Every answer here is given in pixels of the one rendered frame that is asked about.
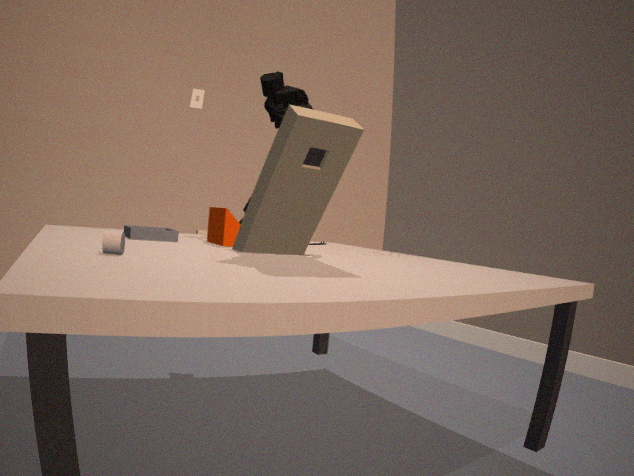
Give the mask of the grey-brown rectangular panel with square hole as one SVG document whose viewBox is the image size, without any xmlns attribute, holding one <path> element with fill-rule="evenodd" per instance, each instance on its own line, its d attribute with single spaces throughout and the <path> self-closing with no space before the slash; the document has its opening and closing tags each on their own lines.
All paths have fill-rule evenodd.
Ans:
<svg viewBox="0 0 634 476">
<path fill-rule="evenodd" d="M 364 129 L 289 104 L 232 250 L 304 255 Z"/>
</svg>

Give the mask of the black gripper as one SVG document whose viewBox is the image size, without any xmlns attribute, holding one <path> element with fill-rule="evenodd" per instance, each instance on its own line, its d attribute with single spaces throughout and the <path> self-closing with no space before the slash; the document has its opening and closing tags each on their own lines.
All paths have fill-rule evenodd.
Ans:
<svg viewBox="0 0 634 476">
<path fill-rule="evenodd" d="M 298 102 L 298 92 L 295 88 L 288 88 L 284 90 L 278 90 L 274 94 L 274 104 L 270 106 L 269 114 L 271 116 L 270 121 L 275 122 L 275 128 L 280 128 L 286 111 L 289 107 L 289 102 Z"/>
</svg>

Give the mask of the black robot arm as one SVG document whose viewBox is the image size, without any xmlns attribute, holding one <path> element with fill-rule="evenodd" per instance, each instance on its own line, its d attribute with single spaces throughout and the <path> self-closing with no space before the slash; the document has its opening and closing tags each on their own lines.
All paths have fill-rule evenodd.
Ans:
<svg viewBox="0 0 634 476">
<path fill-rule="evenodd" d="M 288 88 L 295 88 L 296 91 L 298 92 L 298 102 L 294 102 L 294 101 L 289 102 L 291 103 L 291 105 L 294 104 L 297 107 L 305 107 L 305 108 L 313 110 L 312 106 L 309 105 L 309 102 L 308 102 L 309 98 L 305 91 L 297 87 L 291 87 L 288 85 L 285 86 L 284 80 L 283 80 L 283 73 L 278 71 L 276 73 L 264 74 L 260 77 L 260 81 L 263 88 L 262 93 L 265 97 L 267 97 L 264 108 L 266 109 L 268 113 L 269 113 L 270 106 L 274 104 L 273 94 L 278 90 L 284 90 Z"/>
</svg>

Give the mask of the beige cylinder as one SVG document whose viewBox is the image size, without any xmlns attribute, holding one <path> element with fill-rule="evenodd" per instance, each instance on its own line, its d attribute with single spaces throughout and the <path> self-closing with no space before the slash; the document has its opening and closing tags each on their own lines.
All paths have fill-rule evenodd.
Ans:
<svg viewBox="0 0 634 476">
<path fill-rule="evenodd" d="M 105 230 L 102 236 L 102 248 L 105 254 L 123 255 L 125 250 L 124 232 Z"/>
</svg>

